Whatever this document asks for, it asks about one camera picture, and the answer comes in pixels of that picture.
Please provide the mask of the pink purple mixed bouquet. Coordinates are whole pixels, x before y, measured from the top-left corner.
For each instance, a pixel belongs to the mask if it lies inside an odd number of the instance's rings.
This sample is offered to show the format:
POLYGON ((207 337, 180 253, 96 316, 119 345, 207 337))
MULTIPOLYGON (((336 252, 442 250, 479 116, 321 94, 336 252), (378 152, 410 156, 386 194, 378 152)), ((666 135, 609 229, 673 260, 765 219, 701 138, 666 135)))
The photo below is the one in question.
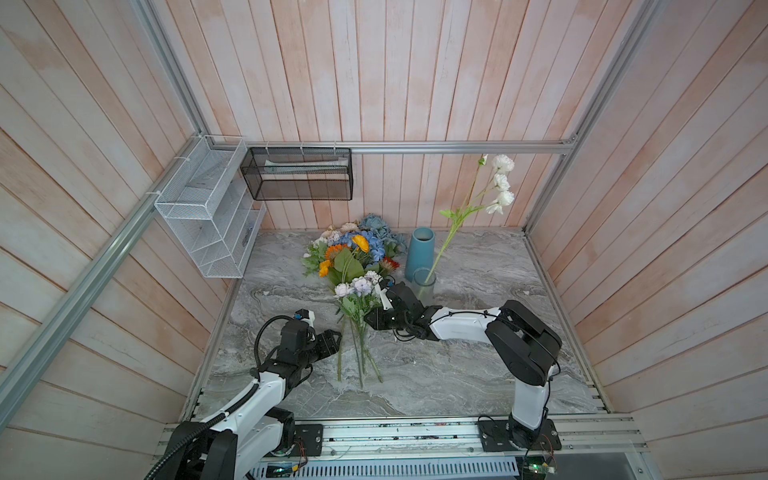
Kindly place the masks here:
POLYGON ((379 273, 367 271, 362 276, 348 282, 341 282, 334 287, 334 295, 339 303, 342 318, 351 330, 360 388, 365 386, 367 366, 373 369, 379 381, 383 380, 366 346, 367 323, 365 322, 365 317, 369 313, 382 306, 379 285, 382 279, 379 273))

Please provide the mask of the clear glass vase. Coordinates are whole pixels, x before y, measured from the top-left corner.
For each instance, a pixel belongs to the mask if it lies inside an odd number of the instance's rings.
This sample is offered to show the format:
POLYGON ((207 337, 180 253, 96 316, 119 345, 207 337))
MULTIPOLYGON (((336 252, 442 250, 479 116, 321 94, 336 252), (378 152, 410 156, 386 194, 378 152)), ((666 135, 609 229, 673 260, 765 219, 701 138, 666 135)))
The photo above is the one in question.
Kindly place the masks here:
POLYGON ((425 306, 433 304, 436 279, 437 277, 431 272, 430 267, 418 268, 413 273, 412 291, 425 306))

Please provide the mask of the yellow poppy flower stem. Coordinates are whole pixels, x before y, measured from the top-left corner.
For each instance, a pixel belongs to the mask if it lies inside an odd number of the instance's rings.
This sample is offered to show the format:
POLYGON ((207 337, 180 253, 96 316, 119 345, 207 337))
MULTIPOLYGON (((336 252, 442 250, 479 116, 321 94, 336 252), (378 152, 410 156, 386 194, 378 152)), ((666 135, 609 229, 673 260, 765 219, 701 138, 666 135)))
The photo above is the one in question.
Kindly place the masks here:
POLYGON ((319 264, 318 275, 321 278, 333 276, 341 280, 351 280, 363 276, 373 260, 371 242, 362 234, 352 232, 327 245, 324 259, 319 264))

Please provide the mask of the blue hydrangea flower stem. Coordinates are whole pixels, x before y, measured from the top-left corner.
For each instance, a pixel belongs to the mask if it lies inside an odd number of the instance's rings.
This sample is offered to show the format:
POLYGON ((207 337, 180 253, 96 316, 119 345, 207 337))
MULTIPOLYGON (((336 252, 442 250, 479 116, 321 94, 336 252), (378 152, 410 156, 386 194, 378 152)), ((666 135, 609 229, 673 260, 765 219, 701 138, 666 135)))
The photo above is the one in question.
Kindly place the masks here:
POLYGON ((381 241, 369 231, 356 231, 343 234, 338 242, 351 250, 353 256, 364 266, 378 263, 386 256, 381 241))

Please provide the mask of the white ranunculus flower stem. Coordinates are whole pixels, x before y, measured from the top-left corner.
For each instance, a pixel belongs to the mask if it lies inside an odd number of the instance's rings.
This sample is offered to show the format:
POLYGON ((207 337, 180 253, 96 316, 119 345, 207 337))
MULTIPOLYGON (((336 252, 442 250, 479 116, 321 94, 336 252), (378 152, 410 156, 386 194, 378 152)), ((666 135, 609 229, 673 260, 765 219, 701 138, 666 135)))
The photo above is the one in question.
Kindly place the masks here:
POLYGON ((501 215, 505 208, 514 203, 515 195, 508 179, 514 168, 514 160, 505 154, 495 155, 492 159, 489 159, 488 154, 484 154, 478 159, 473 182, 465 199, 457 208, 440 211, 449 221, 449 232, 426 276, 427 283, 435 277, 437 266, 445 251, 470 215, 480 211, 485 211, 488 215, 501 215), (475 188, 479 186, 481 170, 487 165, 492 167, 490 177, 483 187, 474 193, 475 188))

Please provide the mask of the orange gerbera flower stem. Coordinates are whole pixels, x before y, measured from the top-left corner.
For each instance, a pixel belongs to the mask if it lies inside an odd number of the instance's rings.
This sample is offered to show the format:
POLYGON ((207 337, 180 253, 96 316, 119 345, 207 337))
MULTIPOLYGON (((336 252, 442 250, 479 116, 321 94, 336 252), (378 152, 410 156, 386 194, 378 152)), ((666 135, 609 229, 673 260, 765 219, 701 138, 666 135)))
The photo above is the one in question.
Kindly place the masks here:
POLYGON ((331 255, 321 264, 321 271, 332 285, 348 283, 365 275, 362 263, 347 246, 329 247, 331 255))

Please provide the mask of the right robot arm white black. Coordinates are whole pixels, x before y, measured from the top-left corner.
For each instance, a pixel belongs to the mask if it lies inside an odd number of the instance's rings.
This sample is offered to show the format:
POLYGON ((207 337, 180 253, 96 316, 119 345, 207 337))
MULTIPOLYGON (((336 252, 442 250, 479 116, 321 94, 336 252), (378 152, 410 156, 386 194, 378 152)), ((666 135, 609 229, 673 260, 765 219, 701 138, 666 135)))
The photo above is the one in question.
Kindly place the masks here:
POLYGON ((531 449, 548 423, 551 381, 561 371, 560 336, 517 300, 485 310, 426 306, 403 282, 388 283, 382 295, 382 305, 364 316, 375 330, 393 330, 407 340, 472 341, 495 349, 515 379, 504 427, 508 441, 531 449))

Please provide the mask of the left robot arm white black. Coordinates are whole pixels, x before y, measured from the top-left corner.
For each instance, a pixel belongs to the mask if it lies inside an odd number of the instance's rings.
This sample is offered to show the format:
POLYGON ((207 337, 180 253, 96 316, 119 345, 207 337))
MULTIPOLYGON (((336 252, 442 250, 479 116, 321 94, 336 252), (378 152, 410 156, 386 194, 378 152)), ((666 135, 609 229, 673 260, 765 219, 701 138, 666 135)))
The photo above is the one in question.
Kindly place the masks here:
POLYGON ((291 450, 294 416, 279 404, 341 343, 336 330, 318 333, 314 313, 306 309, 265 321, 254 341, 252 381, 215 413, 180 423, 146 477, 246 479, 265 455, 291 450))

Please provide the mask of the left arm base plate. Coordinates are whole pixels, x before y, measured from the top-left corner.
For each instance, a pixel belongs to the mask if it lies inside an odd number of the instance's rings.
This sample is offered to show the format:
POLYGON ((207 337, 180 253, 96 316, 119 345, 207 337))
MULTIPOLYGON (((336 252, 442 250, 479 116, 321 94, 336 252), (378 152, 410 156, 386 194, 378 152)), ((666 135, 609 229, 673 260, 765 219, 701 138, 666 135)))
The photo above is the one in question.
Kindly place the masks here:
POLYGON ((320 423, 283 426, 280 443, 270 451, 267 458, 316 457, 323 449, 324 426, 320 423))

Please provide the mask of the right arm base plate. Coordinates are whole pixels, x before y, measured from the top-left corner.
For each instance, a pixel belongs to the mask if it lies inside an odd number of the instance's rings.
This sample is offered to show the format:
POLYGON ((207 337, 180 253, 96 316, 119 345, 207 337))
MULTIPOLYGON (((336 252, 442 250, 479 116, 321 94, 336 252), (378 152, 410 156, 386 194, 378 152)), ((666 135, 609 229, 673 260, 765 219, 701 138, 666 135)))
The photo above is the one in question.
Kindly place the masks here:
POLYGON ((545 418, 536 430, 529 430, 511 417, 477 418, 479 438, 484 452, 559 451, 562 449, 559 432, 554 422, 545 418))

